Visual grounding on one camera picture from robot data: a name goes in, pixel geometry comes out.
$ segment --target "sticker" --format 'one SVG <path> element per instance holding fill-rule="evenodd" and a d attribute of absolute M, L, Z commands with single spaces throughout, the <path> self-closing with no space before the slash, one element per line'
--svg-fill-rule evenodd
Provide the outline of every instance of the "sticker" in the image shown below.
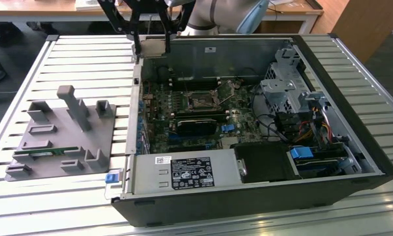
<path fill-rule="evenodd" d="M 174 190 L 214 186 L 209 157 L 169 160 Z"/>
<path fill-rule="evenodd" d="M 30 156 L 53 156 L 52 152 L 38 152 L 38 153 L 30 153 Z"/>
<path fill-rule="evenodd" d="M 170 156 L 157 156 L 156 157 L 156 164 L 169 164 L 172 160 Z"/>
<path fill-rule="evenodd" d="M 217 48 L 205 48 L 205 53 L 214 53 Z"/>

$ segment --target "power supply label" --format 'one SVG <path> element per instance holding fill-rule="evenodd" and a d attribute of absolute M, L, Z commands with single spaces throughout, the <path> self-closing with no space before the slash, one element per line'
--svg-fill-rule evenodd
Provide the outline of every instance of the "power supply label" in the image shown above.
<path fill-rule="evenodd" d="M 214 186 L 209 157 L 170 160 L 174 190 Z"/>

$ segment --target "table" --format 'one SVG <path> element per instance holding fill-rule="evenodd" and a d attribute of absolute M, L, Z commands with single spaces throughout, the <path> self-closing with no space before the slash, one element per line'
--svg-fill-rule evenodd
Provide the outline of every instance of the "table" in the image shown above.
<path fill-rule="evenodd" d="M 393 98 L 338 39 L 328 35 L 302 37 L 393 162 Z M 30 119 L 25 110 L 30 101 L 42 99 L 52 107 L 65 106 L 56 99 L 60 85 L 73 85 L 74 95 L 86 105 L 101 99 L 116 104 L 110 169 L 124 167 L 133 80 L 130 45 L 122 35 L 61 36 L 45 42 L 0 123 L 0 235 L 393 234 L 393 181 L 332 206 L 152 228 L 132 227 L 109 205 L 105 174 L 5 182 L 4 170 Z M 308 71 L 306 76 L 320 90 Z M 120 190 L 113 188 L 108 194 Z"/>
<path fill-rule="evenodd" d="M 26 22 L 26 21 L 106 21 L 104 12 L 98 10 L 76 11 L 76 0 L 0 0 L 0 22 Z M 124 18 L 129 19 L 130 9 L 121 5 L 118 7 Z M 264 21 L 302 21 L 300 33 L 309 33 L 318 15 L 322 10 L 316 10 L 305 0 L 294 0 L 293 4 L 281 4 L 276 6 L 276 13 L 266 11 Z M 141 20 L 149 20 L 149 16 L 141 17 Z"/>

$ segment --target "motherboard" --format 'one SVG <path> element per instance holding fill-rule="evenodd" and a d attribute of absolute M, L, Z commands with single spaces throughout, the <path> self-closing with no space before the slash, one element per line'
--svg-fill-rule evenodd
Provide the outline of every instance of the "motherboard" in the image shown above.
<path fill-rule="evenodd" d="M 260 141 L 250 109 L 253 87 L 237 78 L 146 82 L 142 100 L 150 153 L 229 149 Z"/>

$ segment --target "gray plastic holder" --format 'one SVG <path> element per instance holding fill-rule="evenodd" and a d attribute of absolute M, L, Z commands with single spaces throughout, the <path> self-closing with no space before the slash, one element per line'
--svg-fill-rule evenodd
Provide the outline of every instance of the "gray plastic holder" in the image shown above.
<path fill-rule="evenodd" d="M 6 181 L 104 173 L 109 170 L 116 106 L 97 101 L 85 106 L 73 96 L 74 88 L 61 86 L 57 95 L 69 109 L 50 109 L 46 102 L 33 102 L 32 117 Z"/>

